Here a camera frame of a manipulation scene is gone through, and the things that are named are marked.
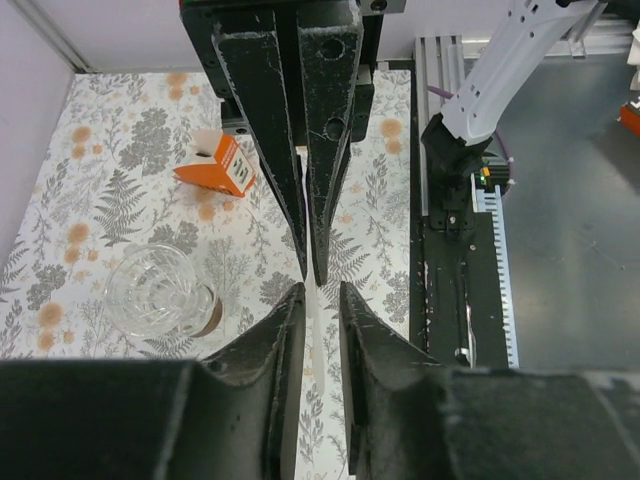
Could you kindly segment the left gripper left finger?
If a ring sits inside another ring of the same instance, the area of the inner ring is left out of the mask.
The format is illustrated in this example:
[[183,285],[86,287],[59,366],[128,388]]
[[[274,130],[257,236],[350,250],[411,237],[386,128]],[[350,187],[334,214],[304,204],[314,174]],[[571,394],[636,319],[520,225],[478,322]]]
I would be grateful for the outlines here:
[[291,479],[305,288],[201,360],[1,365],[5,479]]

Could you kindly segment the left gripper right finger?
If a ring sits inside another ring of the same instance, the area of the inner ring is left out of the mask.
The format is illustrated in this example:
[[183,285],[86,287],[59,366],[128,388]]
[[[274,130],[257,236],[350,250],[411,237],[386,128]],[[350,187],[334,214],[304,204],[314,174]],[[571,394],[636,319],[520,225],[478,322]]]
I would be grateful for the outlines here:
[[358,479],[635,479],[639,375],[439,364],[339,290],[348,469]]

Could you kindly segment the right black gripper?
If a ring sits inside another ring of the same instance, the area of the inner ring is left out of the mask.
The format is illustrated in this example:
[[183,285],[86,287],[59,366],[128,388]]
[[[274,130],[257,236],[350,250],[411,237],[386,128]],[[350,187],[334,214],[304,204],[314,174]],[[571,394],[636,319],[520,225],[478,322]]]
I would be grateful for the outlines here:
[[[250,131],[303,276],[306,207],[294,143],[307,144],[312,261],[319,286],[328,281],[330,233],[350,136],[354,143],[363,141],[369,125],[383,18],[405,10],[403,1],[355,5],[362,24],[328,27],[339,23],[335,1],[179,3],[184,29],[223,100],[222,127],[229,134]],[[267,22],[265,30],[260,20]]]

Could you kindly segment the orange coffee filter box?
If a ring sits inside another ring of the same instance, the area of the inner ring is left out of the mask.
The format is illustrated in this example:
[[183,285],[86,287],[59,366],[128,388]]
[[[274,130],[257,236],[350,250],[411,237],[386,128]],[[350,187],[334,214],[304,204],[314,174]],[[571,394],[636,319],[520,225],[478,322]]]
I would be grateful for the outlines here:
[[176,167],[177,180],[225,195],[244,198],[256,171],[236,139],[222,130],[199,129],[192,135],[190,163]]

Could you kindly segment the clear glass cup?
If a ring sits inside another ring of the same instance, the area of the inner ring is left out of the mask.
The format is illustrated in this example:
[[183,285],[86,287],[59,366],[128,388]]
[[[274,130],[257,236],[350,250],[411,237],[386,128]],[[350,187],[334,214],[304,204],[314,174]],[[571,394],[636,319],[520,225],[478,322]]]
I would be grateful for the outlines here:
[[193,338],[210,320],[217,298],[181,250],[130,245],[108,276],[103,311],[118,330],[133,337],[174,333]]

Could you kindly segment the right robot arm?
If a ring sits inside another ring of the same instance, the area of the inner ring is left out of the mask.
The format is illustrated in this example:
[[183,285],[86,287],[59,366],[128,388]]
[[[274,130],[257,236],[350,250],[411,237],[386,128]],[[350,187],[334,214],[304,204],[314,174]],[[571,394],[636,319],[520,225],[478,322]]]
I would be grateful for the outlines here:
[[[357,77],[400,1],[183,1],[180,18],[235,130],[252,137],[302,273],[324,285],[350,147],[364,138]],[[506,107],[595,1],[513,1],[422,141],[440,192],[480,165]]]

